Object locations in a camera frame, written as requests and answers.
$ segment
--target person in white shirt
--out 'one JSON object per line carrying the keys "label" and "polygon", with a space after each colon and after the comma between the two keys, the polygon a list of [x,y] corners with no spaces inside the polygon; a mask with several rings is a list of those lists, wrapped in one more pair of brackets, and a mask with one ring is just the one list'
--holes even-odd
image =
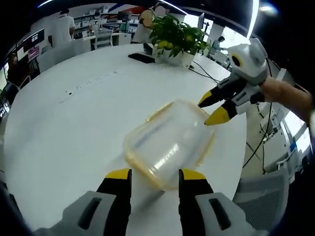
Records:
{"label": "person in white shirt", "polygon": [[60,12],[59,18],[51,25],[51,32],[48,36],[50,45],[55,48],[72,41],[74,33],[74,19],[68,16],[69,10]]}
{"label": "person in white shirt", "polygon": [[151,26],[155,16],[163,17],[170,10],[170,6],[165,3],[157,3],[154,7],[142,12],[139,16],[139,24],[134,34],[133,42],[149,43],[149,37],[152,32]]}
{"label": "person in white shirt", "polygon": [[89,21],[89,32],[97,33],[100,29],[100,13],[96,12],[94,15],[94,19]]}

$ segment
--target smartphone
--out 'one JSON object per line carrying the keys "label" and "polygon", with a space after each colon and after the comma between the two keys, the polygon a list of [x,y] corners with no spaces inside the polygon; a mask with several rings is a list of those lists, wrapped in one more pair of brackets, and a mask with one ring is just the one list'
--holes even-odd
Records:
{"label": "smartphone", "polygon": [[149,64],[149,63],[154,63],[156,62],[156,60],[152,57],[140,54],[140,53],[134,53],[134,54],[130,54],[128,55],[129,58],[141,61],[143,63]]}

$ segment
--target plastic container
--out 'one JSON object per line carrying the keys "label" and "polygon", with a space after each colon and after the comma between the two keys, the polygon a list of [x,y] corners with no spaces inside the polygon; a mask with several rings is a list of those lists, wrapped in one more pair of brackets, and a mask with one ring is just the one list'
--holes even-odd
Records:
{"label": "plastic container", "polygon": [[178,170],[195,169],[208,153],[214,128],[197,105],[176,100],[158,110],[124,140],[125,160],[151,187],[178,187]]}

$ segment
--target office floor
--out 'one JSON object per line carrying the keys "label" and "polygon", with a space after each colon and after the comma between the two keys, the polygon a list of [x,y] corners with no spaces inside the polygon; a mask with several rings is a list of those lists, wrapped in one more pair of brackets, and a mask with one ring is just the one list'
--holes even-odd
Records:
{"label": "office floor", "polygon": [[[259,142],[263,137],[263,133],[260,133],[260,122],[262,117],[258,113],[256,106],[252,106],[247,112],[247,144],[245,150],[244,164],[252,156],[253,151],[257,148]],[[263,158],[263,144],[258,148],[256,155],[248,162],[243,168],[241,177],[255,177],[263,174],[262,169]]]}

